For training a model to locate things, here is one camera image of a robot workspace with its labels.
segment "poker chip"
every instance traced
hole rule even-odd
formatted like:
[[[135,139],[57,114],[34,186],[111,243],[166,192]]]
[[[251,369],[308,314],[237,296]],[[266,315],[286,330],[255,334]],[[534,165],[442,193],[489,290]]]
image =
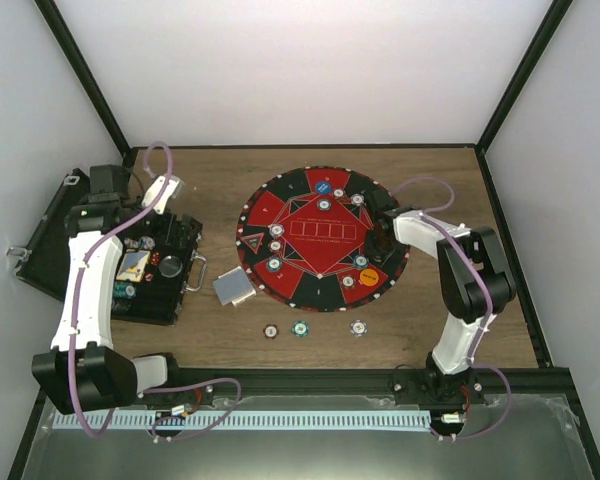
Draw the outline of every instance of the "poker chip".
[[[316,192],[321,194],[327,194],[331,191],[331,185],[328,182],[318,182],[316,184]]]
[[[356,280],[350,275],[347,275],[346,277],[342,277],[341,282],[345,288],[353,288],[356,284]]]
[[[140,248],[140,242],[137,240],[134,240],[133,238],[125,238],[124,246],[127,248],[138,249],[138,248]]]
[[[356,193],[355,195],[351,195],[351,202],[354,205],[362,205],[364,203],[364,197],[359,193]]]
[[[277,272],[282,268],[282,260],[278,257],[273,257],[267,260],[267,270],[270,272]]]
[[[262,330],[262,332],[264,333],[265,338],[273,340],[278,336],[278,326],[270,323],[269,325],[264,327],[264,330]]]
[[[282,225],[274,224],[269,227],[269,233],[273,238],[278,238],[284,233],[284,227]]]
[[[156,241],[151,237],[140,237],[140,248],[151,250],[156,246]]]
[[[353,259],[353,265],[358,270],[364,270],[365,268],[367,268],[367,265],[369,265],[369,259],[364,255],[356,255]]]
[[[367,333],[367,324],[362,320],[354,320],[351,322],[351,327],[349,327],[349,330],[354,337],[361,337]]]
[[[298,320],[296,323],[293,324],[293,327],[291,327],[291,332],[296,337],[306,337],[307,335],[309,335],[309,325],[307,324],[307,322]]]
[[[375,270],[366,268],[362,272],[360,272],[360,282],[363,285],[366,285],[367,287],[373,287],[378,283],[379,280],[380,276]]]
[[[330,208],[331,208],[331,202],[329,200],[327,200],[326,198],[324,198],[318,202],[318,209],[322,210],[323,212],[326,212]]]

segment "red felt surface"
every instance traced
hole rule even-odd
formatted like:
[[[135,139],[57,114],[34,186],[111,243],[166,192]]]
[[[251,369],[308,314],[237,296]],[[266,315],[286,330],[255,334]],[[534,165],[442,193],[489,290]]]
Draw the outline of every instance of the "red felt surface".
[[[321,182],[330,188],[321,185],[318,193]],[[344,168],[296,169],[272,178],[247,201],[238,223],[238,252],[247,273],[277,300],[306,310],[344,310],[378,298],[400,276],[407,257],[398,250],[382,265],[370,264],[377,282],[361,282],[362,271],[353,262],[364,254],[365,237],[373,227],[365,206],[351,198],[382,188]],[[343,194],[336,197],[338,189]],[[318,208],[324,200],[329,201],[327,210]],[[279,237],[273,236],[274,224],[282,226]],[[281,248],[271,250],[272,240]],[[272,257],[282,262],[276,272],[267,268]],[[351,288],[342,285],[346,275],[355,281]]]
[[[318,201],[327,198],[331,209],[322,211]],[[364,243],[368,227],[340,202],[316,195],[284,220],[283,238],[319,274],[325,274]]]
[[[316,184],[320,182],[329,182],[331,191],[337,188],[344,188],[349,181],[351,174],[345,170],[335,170],[333,168],[312,168],[307,170],[307,180],[311,190],[316,190]]]
[[[367,268],[374,270],[378,274],[378,283],[371,287],[364,285],[360,282],[361,270],[356,270],[355,268],[352,268],[350,270],[338,273],[338,280],[340,280],[340,288],[342,290],[342,295],[344,296],[344,299],[347,303],[353,303],[358,300],[362,300],[368,295],[372,295],[378,288],[378,285],[382,285],[384,282],[387,281],[388,277],[382,270],[377,269],[373,265],[370,265]],[[352,288],[345,288],[344,286],[342,286],[342,277],[346,277],[347,275],[352,276],[356,281],[355,286]]]
[[[249,224],[267,226],[271,225],[284,207],[284,202],[271,192],[264,192],[253,205],[249,214]]]
[[[275,285],[276,292],[285,297],[291,298],[302,278],[304,272],[294,266],[283,262],[282,267],[277,272],[267,270],[267,260],[255,265],[258,275],[267,285]]]

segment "black frame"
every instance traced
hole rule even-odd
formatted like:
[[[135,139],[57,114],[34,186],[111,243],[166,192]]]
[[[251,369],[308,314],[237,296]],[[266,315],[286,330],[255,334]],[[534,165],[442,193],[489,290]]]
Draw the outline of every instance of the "black frame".
[[[566,395],[571,410],[580,418],[578,432],[586,449],[593,474],[595,478],[600,479],[600,456],[593,440],[591,430],[589,429],[589,424],[580,404],[580,399],[569,370],[553,366],[551,355],[544,339],[542,328],[538,321],[529,288],[485,157],[491,143],[505,122],[509,111],[522,92],[524,85],[531,76],[536,64],[540,60],[553,34],[559,27],[560,22],[567,13],[572,1],[573,0],[553,0],[477,144],[248,145],[219,147],[181,146],[173,148],[473,148],[487,189],[503,247],[517,283],[520,303],[522,305],[525,321],[529,330],[529,336],[539,367],[537,369],[505,369],[504,373],[507,375],[515,393],[561,393]],[[89,96],[96,112],[100,116],[105,128],[118,148],[123,165],[132,167],[136,161],[138,152],[142,147],[129,146],[54,0],[35,0],[35,3],[40,9],[40,12],[58,41],[60,48],[67,57],[67,60],[80,80],[85,92]],[[246,395],[327,395],[335,393],[358,395],[387,394],[391,378],[395,378],[396,375],[409,375],[409,373],[407,373],[409,372],[408,370],[392,369],[182,369],[181,372],[184,378],[189,380],[195,379],[197,381],[218,378],[221,376],[237,378],[243,383],[243,391]],[[476,372],[476,375],[483,385],[483,393],[503,393],[503,387],[497,376],[485,371]],[[218,388],[217,392],[222,393],[222,389]],[[400,396],[398,394],[396,394],[395,398],[397,402],[400,402]],[[42,414],[44,401],[45,397],[40,393],[34,404],[20,448],[18,449],[13,462],[8,477],[10,480],[19,479],[22,476],[33,441],[33,436]]]

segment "white robotic arm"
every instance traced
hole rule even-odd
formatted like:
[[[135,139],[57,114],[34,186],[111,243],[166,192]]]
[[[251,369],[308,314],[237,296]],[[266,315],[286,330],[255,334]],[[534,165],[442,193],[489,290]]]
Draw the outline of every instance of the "white robotic arm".
[[[444,236],[431,224],[423,221],[422,217],[421,210],[411,210],[395,217],[393,229],[396,239],[438,259],[437,244],[444,240]],[[471,230],[464,224],[456,226],[441,220],[435,222],[454,239],[468,238],[471,234]],[[484,316],[476,318],[473,323],[466,323],[462,318],[448,313],[442,337],[432,352],[433,360],[444,375],[455,375],[470,367],[473,363],[471,346],[479,341],[479,337],[487,331],[486,327],[495,318],[496,314],[491,314],[486,324]]]
[[[515,284],[500,242],[488,227],[469,229],[464,224],[434,220],[422,210],[396,209],[394,200],[382,190],[365,194],[365,204],[374,222],[365,238],[365,254],[372,262],[381,262],[396,243],[413,246],[438,260],[448,314],[442,337],[427,359],[427,370],[431,390],[448,387],[457,391],[457,384],[467,378],[482,335],[515,298]],[[464,255],[458,254],[452,242]],[[467,263],[473,263],[475,270]]]
[[[118,237],[113,235],[106,238],[93,252],[88,265],[84,264],[87,252],[106,236],[106,232],[121,224],[125,215],[132,213],[129,209],[125,210],[121,203],[121,198],[126,196],[126,180],[120,180],[121,168],[93,167],[89,203],[74,207],[69,214],[67,223],[71,262],[62,318],[51,342],[51,351],[33,358],[34,377],[62,413],[73,411],[66,379],[71,335],[76,338],[77,366],[83,369],[79,379],[82,386],[78,386],[78,391],[85,411],[129,404],[137,393],[167,381],[165,355],[150,355],[129,361],[113,349],[112,291],[123,250]],[[164,182],[164,176],[155,179],[145,194],[143,206],[153,202]],[[180,179],[171,176],[169,185],[153,205],[153,210],[162,214],[167,200],[174,197],[181,187]],[[74,329],[71,326],[74,292],[81,269],[84,269],[84,275],[77,296],[78,322]]]

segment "wooden table surface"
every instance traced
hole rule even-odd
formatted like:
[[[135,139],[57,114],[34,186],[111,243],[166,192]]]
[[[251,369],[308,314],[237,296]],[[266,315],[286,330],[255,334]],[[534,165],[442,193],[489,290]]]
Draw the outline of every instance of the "wooden table surface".
[[[135,171],[149,183],[138,154]],[[446,321],[437,262],[411,250],[397,284],[378,300],[347,312],[311,313],[296,310],[262,292],[238,307],[222,307],[212,281],[239,265],[235,229],[245,201],[279,173],[307,165],[351,168],[379,181],[389,190],[406,179],[433,175],[451,183],[455,204],[437,218],[470,227],[495,221],[472,149],[194,149],[174,150],[174,174],[185,190],[170,203],[204,224],[199,252],[209,260],[200,292],[185,295],[174,327],[113,321],[116,350],[129,357],[172,352],[181,366],[285,368],[391,368],[406,363],[420,367],[436,345]],[[151,166],[164,171],[164,154],[153,152]],[[132,180],[132,192],[135,184]],[[446,190],[435,184],[409,187],[398,194],[401,203],[423,207],[444,204]],[[191,275],[195,283],[197,269]],[[349,325],[367,323],[368,332],[354,337]],[[309,323],[310,334],[291,333],[296,320]],[[263,336],[275,323],[275,340]],[[517,299],[492,325],[478,350],[477,361],[500,367],[536,367]]]

